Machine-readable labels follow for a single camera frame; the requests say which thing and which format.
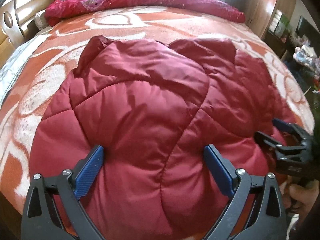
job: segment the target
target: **television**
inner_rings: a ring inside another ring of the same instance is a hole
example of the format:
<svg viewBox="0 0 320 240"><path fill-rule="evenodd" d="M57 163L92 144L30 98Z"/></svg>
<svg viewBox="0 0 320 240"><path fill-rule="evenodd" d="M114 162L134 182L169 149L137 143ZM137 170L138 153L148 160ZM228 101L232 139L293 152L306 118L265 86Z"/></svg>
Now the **television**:
<svg viewBox="0 0 320 240"><path fill-rule="evenodd" d="M317 56L320 57L320 33L302 16L300 17L296 33L300 37L306 35L311 42L311 47L313 47Z"/></svg>

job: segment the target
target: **red quilted jacket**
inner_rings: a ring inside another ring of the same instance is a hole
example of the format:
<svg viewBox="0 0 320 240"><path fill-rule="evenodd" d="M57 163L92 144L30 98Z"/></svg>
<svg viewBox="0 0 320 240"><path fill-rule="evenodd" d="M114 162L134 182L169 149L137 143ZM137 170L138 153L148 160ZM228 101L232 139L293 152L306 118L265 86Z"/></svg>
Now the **red quilted jacket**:
<svg viewBox="0 0 320 240"><path fill-rule="evenodd" d="M205 233L227 203L204 147L265 176L274 160L253 134L284 143L275 117L294 122L263 61L231 41L93 37L37 128L30 174L56 176L102 145L82 203L105 238L179 240Z"/></svg>

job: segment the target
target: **human hand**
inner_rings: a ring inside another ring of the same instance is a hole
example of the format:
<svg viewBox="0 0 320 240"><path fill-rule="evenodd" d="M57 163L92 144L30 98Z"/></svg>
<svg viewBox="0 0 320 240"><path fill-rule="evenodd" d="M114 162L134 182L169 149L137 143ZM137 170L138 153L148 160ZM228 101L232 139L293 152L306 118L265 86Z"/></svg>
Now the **human hand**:
<svg viewBox="0 0 320 240"><path fill-rule="evenodd" d="M289 176L288 180L280 186L280 191L286 209L291 207L291 198L298 201L294 208L297 210L297 214L299 214L297 225L300 225L318 198L319 181L315 180L304 188L297 184L292 184L292 177Z"/></svg>

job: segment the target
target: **headboard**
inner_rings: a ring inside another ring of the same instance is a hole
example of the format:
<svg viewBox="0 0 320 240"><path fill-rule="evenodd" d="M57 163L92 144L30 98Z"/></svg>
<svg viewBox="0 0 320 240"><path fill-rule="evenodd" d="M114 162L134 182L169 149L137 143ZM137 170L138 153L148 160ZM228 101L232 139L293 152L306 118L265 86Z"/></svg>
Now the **headboard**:
<svg viewBox="0 0 320 240"><path fill-rule="evenodd" d="M0 8L0 69L21 44L33 38L39 29L35 14L54 0L12 0Z"/></svg>

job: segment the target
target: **metal bolt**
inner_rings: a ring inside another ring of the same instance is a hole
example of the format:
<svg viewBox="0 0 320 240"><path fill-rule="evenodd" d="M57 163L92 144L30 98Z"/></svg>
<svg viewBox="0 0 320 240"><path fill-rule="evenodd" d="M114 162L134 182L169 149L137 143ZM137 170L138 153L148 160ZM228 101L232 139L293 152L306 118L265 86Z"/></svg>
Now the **metal bolt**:
<svg viewBox="0 0 320 240"><path fill-rule="evenodd" d="M275 176L272 172L269 172L269 173L268 173L268 177L269 177L270 179L274 179L276 176Z"/></svg>
<svg viewBox="0 0 320 240"><path fill-rule="evenodd" d="M33 176L34 179L40 179L41 178L41 174L37 173Z"/></svg>
<svg viewBox="0 0 320 240"><path fill-rule="evenodd" d="M68 175L71 174L71 170L66 169L66 170L64 170L64 171L62 172L62 174L65 175L65 176L68 176Z"/></svg>
<svg viewBox="0 0 320 240"><path fill-rule="evenodd" d="M245 170L244 169L238 169L237 170L237 173L239 174L239 175L244 175L245 174Z"/></svg>

